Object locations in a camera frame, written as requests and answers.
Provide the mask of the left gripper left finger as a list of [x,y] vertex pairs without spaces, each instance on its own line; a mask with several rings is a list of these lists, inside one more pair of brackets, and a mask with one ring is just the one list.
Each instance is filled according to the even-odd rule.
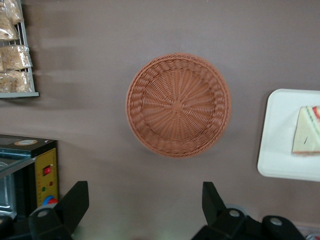
[[58,203],[38,207],[27,218],[14,222],[0,217],[2,240],[71,240],[90,205],[87,181],[78,181]]

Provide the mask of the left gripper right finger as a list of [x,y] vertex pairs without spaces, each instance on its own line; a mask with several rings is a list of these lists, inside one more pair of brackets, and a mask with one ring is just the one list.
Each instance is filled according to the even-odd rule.
[[212,182],[202,185],[202,210],[207,222],[194,240],[304,240],[288,219],[267,215],[256,221],[241,210],[226,207]]

